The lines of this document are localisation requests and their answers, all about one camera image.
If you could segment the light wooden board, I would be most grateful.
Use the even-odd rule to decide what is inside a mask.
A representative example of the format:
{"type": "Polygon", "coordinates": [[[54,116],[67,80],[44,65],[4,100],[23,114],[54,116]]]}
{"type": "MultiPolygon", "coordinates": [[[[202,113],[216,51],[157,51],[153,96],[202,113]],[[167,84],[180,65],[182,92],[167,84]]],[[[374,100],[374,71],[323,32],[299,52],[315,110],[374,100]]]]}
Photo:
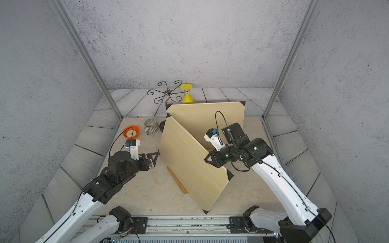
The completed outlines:
{"type": "Polygon", "coordinates": [[[204,135],[209,129],[223,129],[238,123],[241,126],[245,113],[244,101],[167,105],[171,114],[203,147],[213,148],[204,135]]]}
{"type": "Polygon", "coordinates": [[[205,214],[234,177],[225,167],[206,163],[209,152],[171,114],[165,120],[159,154],[205,214]]]}

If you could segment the wooden easel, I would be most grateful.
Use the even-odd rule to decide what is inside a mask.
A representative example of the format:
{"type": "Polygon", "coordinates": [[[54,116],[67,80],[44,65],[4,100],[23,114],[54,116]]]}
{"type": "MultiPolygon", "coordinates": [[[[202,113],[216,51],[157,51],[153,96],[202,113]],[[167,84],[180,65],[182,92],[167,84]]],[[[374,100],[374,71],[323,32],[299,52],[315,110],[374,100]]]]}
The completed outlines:
{"type": "Polygon", "coordinates": [[[182,191],[182,193],[188,194],[188,191],[185,188],[185,186],[181,183],[181,181],[177,178],[177,176],[174,174],[174,172],[171,170],[171,168],[169,166],[167,166],[167,170],[170,173],[170,175],[172,176],[172,178],[174,179],[174,181],[176,182],[176,184],[178,185],[178,187],[180,188],[180,190],[182,191]]]}

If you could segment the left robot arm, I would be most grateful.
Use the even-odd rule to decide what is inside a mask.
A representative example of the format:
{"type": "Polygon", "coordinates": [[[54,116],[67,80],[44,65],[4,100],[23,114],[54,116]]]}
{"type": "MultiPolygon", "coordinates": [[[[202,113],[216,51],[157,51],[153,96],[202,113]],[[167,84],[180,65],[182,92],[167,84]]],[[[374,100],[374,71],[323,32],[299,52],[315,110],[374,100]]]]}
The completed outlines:
{"type": "Polygon", "coordinates": [[[140,154],[135,160],[128,151],[108,158],[108,166],[82,190],[76,203],[44,234],[38,243],[68,243],[87,220],[107,204],[138,172],[156,166],[159,153],[140,154]]]}

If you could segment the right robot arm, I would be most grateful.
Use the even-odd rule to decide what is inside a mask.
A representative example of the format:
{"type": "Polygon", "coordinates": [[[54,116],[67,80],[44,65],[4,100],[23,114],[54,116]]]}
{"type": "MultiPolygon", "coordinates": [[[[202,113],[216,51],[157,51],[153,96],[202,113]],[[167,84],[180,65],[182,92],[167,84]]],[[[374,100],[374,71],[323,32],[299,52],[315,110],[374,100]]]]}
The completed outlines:
{"type": "Polygon", "coordinates": [[[250,140],[238,123],[222,130],[211,128],[204,138],[214,146],[204,159],[206,163],[220,168],[243,162],[247,171],[253,170],[264,180],[285,209],[277,213],[252,206],[240,224],[230,224],[231,231],[243,228],[258,233],[264,229],[279,234],[288,243],[310,243],[331,220],[327,209],[318,208],[295,185],[263,139],[250,140]]]}

